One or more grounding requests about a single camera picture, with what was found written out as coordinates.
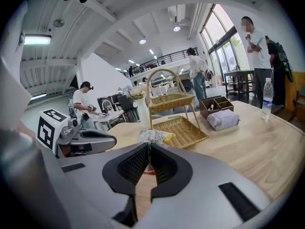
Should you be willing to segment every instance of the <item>flower vase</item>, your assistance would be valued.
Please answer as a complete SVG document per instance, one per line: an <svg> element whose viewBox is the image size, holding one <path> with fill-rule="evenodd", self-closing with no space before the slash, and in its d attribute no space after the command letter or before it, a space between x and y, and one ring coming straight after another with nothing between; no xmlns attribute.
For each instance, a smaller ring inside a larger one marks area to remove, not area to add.
<svg viewBox="0 0 305 229"><path fill-rule="evenodd" d="M135 100L138 105L138 113L143 128L150 127L149 111L145 104L145 97Z"/></svg>

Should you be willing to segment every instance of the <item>wooden organizer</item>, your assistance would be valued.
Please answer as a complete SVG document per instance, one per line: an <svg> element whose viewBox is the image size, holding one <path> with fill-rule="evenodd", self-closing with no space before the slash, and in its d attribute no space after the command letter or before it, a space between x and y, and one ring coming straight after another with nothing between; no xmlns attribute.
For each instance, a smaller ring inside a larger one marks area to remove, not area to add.
<svg viewBox="0 0 305 229"><path fill-rule="evenodd" d="M167 71L171 73L177 81L177 84L181 86L183 93L181 92L181 89L179 88L180 93L179 94L169 94L161 97L156 98L150 98L150 88L149 88L149 82L154 74L156 74L159 71ZM172 137L169 145L178 147L178 148L186 148L191 145L194 145L196 143L199 143L205 139L207 139L209 136L204 133L199 126L199 122L197 119L197 116L195 114L194 108L192 106L192 100L195 96L192 94L187 94L185 91L184 86L181 83L180 78L176 73L174 73L171 70L168 69L159 69L154 71L147 79L147 102L148 102L148 109L149 109L149 118L150 118L150 127L151 129L156 129L160 131L170 132L174 133L176 136ZM189 105L193 111L193 114L195 116L196 122L198 127L193 125L188 118L187 111L185 106ZM161 112L164 110L170 110L172 108L176 107L184 107L186 118L183 116L178 116L175 119L169 119L167 121L158 123L153 125L152 121L152 111Z"/></svg>
<svg viewBox="0 0 305 229"><path fill-rule="evenodd" d="M214 110L208 111L211 105L214 104ZM230 109L234 111L234 106L231 102L224 96L216 96L205 98L199 101L200 114L206 119L208 115L216 113L220 110Z"/></svg>

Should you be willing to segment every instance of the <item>large window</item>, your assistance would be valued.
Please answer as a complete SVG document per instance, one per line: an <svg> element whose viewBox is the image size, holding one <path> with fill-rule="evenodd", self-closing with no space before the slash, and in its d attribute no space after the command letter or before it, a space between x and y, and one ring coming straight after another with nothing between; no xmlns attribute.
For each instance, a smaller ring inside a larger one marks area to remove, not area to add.
<svg viewBox="0 0 305 229"><path fill-rule="evenodd" d="M225 35L225 31L221 23L213 13L206 24L206 29L208 30L213 43L216 43L223 35Z"/></svg>
<svg viewBox="0 0 305 229"><path fill-rule="evenodd" d="M213 64L215 75L237 69L249 69L247 54L242 40L230 17L221 5L214 4L203 24L202 36Z"/></svg>

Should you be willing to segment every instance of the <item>woven tray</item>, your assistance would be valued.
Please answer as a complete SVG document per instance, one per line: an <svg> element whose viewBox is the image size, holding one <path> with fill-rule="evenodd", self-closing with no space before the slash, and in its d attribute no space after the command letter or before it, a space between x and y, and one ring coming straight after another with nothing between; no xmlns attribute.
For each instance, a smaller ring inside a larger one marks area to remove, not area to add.
<svg viewBox="0 0 305 229"><path fill-rule="evenodd" d="M172 108L190 105L195 96L191 94L168 94L161 97L152 98L148 107L155 113Z"/></svg>
<svg viewBox="0 0 305 229"><path fill-rule="evenodd" d="M175 133L176 137L172 137L167 145L178 148L192 146L209 137L206 133L182 116L155 124L153 125L153 128L160 131Z"/></svg>

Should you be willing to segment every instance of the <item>wicker basket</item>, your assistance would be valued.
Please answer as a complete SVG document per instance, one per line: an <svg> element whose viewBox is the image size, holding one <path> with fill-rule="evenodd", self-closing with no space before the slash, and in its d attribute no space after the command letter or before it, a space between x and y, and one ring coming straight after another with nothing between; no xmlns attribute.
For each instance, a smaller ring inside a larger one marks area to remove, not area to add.
<svg viewBox="0 0 305 229"><path fill-rule="evenodd" d="M209 137L182 116L155 124L153 125L153 128L160 131L175 133L176 136L172 137L167 144L178 148L186 148Z"/></svg>
<svg viewBox="0 0 305 229"><path fill-rule="evenodd" d="M149 88L149 82L154 74L156 74L159 71L167 71L171 73L177 81L177 84L181 86L183 93L181 92L181 89L179 89L179 94L169 94L161 97L156 97L151 99L150 98L150 88ZM175 133L176 137L172 137L171 140L168 142L168 145L175 146L178 148L186 148L191 145L194 145L196 143L199 143L205 139L207 139L209 136L200 130L199 122L197 119L197 116L195 114L194 108L192 106L192 100L195 96L191 94L187 94L184 86L182 85L180 78L176 73L174 73L171 70L168 69L159 69L154 71L147 80L147 102L148 102L148 108L149 108L149 117L150 117L150 126L151 129L156 129L160 131ZM192 112L195 116L196 122L198 127L193 125L187 116L187 111L185 106L189 105L192 109ZM152 111L154 112L160 112L164 110L169 110L176 107L184 107L186 118L180 116L178 118L170 119L165 122L161 122L159 124L156 124L153 126L152 121Z"/></svg>

